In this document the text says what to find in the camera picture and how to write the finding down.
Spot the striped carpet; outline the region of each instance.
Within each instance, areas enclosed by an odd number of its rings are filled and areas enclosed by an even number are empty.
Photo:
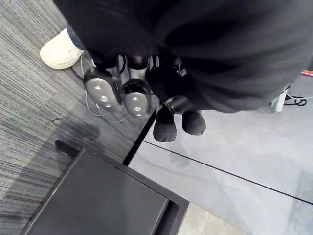
[[[41,61],[66,25],[52,1],[3,0],[0,14],[0,234],[19,234],[71,161],[55,140],[121,162],[146,120],[90,114],[73,72]]]

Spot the robotic hand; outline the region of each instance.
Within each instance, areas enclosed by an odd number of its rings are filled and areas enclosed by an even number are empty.
[[[105,63],[88,70],[84,84],[90,97],[104,110],[114,113],[122,111],[123,105],[136,118],[146,117],[152,112],[151,94],[160,102],[154,126],[154,137],[160,142],[174,141],[177,130],[174,114],[182,115],[182,128],[191,135],[202,135],[205,121],[200,111],[193,109],[187,98],[179,95],[181,78],[187,75],[181,62],[149,56],[129,56],[129,79],[123,82],[118,69],[118,57],[106,59]]]
[[[195,110],[192,103],[180,95],[179,89],[184,76],[187,76],[187,72],[180,60],[173,63],[165,59],[164,62],[161,60],[161,63],[157,63],[153,57],[153,66],[147,74],[147,81],[162,104],[153,131],[154,138],[159,142],[175,140],[177,130],[174,114],[182,115],[182,128],[190,135],[202,135],[206,129],[201,111]]]

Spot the white sneaker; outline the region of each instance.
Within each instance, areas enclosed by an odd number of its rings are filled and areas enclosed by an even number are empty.
[[[40,57],[48,66],[61,70],[74,65],[83,52],[73,44],[64,29],[41,48]]]

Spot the pant leg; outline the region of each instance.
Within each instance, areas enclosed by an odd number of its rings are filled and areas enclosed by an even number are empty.
[[[72,40],[72,42],[74,43],[74,45],[80,49],[80,50],[85,50],[84,45],[82,44],[82,42],[79,40],[78,36],[76,35],[76,33],[74,32],[73,28],[67,24],[67,33],[70,37],[70,39]]]

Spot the black sleeve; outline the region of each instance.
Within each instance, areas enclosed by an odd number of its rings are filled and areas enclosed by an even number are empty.
[[[181,92],[199,109],[257,109],[292,83],[312,54],[311,0],[185,2],[164,14],[156,33],[186,64]]]

